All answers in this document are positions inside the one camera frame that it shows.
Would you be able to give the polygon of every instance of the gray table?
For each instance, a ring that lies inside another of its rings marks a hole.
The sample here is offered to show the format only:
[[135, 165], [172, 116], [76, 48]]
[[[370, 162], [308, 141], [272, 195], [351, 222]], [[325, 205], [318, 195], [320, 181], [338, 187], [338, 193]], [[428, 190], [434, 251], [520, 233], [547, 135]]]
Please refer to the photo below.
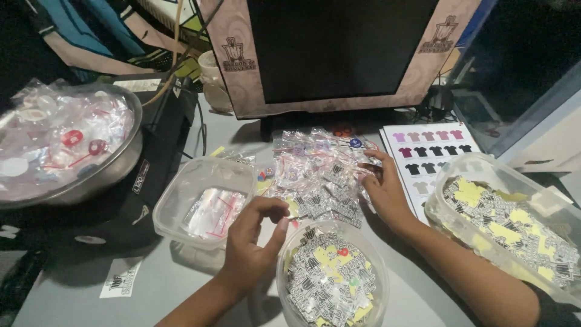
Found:
[[[209, 113], [203, 95], [200, 102], [207, 124], [208, 154], [222, 145], [256, 151], [258, 163], [272, 158], [272, 144], [260, 141], [258, 121]], [[196, 116], [185, 147], [186, 153], [196, 156], [202, 155], [199, 126]], [[378, 129], [373, 128], [365, 136], [382, 147]], [[467, 310], [461, 309], [465, 304], [375, 215], [368, 215], [361, 231], [387, 266], [390, 291], [383, 326], [474, 325], [464, 313]], [[148, 249], [85, 262], [76, 262], [63, 253], [62, 262], [53, 264], [51, 273], [39, 276], [13, 326], [152, 326], [211, 278], [203, 269], [178, 263], [172, 256], [175, 246], [175, 242], [163, 239]], [[146, 257], [132, 296], [99, 298], [111, 260], [137, 255]], [[264, 288], [268, 289], [266, 294], [257, 292], [262, 295], [239, 303], [218, 326], [285, 326], [275, 283]]]

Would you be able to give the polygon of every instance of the stainless steel bowl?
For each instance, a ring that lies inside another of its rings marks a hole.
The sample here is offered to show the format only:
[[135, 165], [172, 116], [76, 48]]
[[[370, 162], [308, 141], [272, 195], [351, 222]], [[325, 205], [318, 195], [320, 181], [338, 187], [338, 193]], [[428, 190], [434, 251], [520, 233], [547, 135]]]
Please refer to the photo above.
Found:
[[35, 204], [76, 204], [116, 184], [126, 177], [137, 164], [143, 147], [143, 134], [141, 133], [143, 109], [137, 96], [125, 88], [110, 84], [90, 84], [74, 89], [77, 92], [86, 91], [88, 93], [105, 91], [109, 94], [120, 94], [125, 97], [127, 106], [134, 113], [134, 124], [125, 142], [87, 176], [37, 197], [20, 201], [0, 201], [0, 209], [18, 209]]

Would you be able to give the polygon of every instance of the black t-shirt icon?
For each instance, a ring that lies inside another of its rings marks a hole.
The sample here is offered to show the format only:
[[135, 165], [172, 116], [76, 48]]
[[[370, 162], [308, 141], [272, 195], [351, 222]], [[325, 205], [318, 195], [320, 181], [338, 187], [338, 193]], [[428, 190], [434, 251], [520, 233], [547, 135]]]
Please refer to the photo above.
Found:
[[440, 147], [431, 147], [430, 150], [432, 150], [432, 152], [434, 152], [434, 155], [436, 155], [436, 156], [444, 155], [442, 153], [442, 148], [440, 148]]
[[418, 153], [420, 157], [427, 157], [426, 148], [414, 148], [414, 151]]
[[472, 150], [470, 150], [470, 148], [472, 148], [470, 145], [464, 144], [464, 145], [459, 146], [458, 148], [462, 149], [462, 151], [464, 151], [464, 153], [472, 152]]
[[428, 174], [435, 174], [436, 173], [436, 169], [434, 169], [434, 164], [431, 162], [425, 162], [422, 164], [422, 167], [424, 167], [424, 169], [426, 169], [426, 172]]
[[450, 155], [458, 155], [458, 153], [456, 152], [456, 147], [453, 145], [448, 145], [444, 147], [444, 149], [446, 149], [446, 151], [448, 151]]
[[410, 171], [410, 174], [412, 174], [412, 175], [419, 175], [419, 169], [418, 168], [419, 168], [419, 166], [418, 166], [417, 163], [416, 164], [414, 163], [414, 164], [411, 164], [411, 165], [406, 165], [406, 169], [408, 169]]

